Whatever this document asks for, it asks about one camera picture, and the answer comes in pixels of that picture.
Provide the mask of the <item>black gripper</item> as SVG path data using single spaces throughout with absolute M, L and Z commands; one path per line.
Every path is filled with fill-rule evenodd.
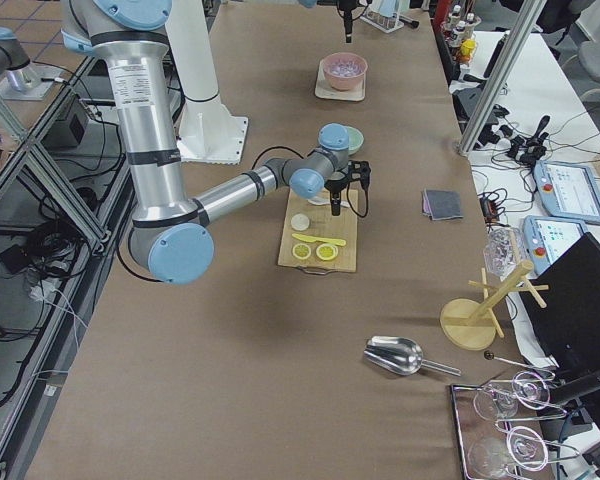
M 330 207 L 333 216 L 339 216 L 341 213 L 341 192 L 349 185 L 349 172 L 336 171 L 326 181 L 325 188 L 330 194 Z

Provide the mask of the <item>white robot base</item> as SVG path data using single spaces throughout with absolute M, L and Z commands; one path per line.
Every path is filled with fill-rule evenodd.
M 182 159 L 238 164 L 248 119 L 232 115 L 221 100 L 203 3 L 174 0 L 166 31 L 185 100 L 177 132 Z

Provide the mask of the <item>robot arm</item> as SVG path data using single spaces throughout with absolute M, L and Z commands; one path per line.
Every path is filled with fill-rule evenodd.
M 107 65 L 137 197 L 129 250 L 157 280 L 186 284 L 207 270 L 214 220 L 281 186 L 312 198 L 348 171 L 348 131 L 331 123 L 306 158 L 271 159 L 189 197 L 183 161 L 235 146 L 245 134 L 219 100 L 202 5 L 66 1 L 62 8 L 65 46 Z
M 305 8 L 315 6 L 332 6 L 343 21 L 345 42 L 352 42 L 353 24 L 373 3 L 372 0 L 298 0 Z

